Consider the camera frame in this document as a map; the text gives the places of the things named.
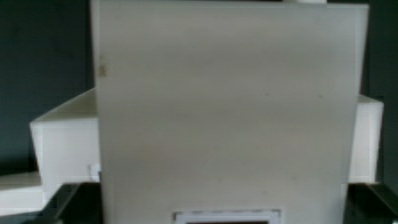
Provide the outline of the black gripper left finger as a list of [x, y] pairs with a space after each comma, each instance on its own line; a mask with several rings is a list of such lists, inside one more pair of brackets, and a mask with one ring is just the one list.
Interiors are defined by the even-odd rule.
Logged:
[[67, 183], [60, 186], [28, 224], [104, 224], [97, 183]]

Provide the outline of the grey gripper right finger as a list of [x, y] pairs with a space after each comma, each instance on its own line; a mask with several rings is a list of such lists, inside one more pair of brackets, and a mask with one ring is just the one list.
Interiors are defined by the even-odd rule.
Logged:
[[398, 195], [383, 184], [348, 186], [346, 224], [398, 224]]

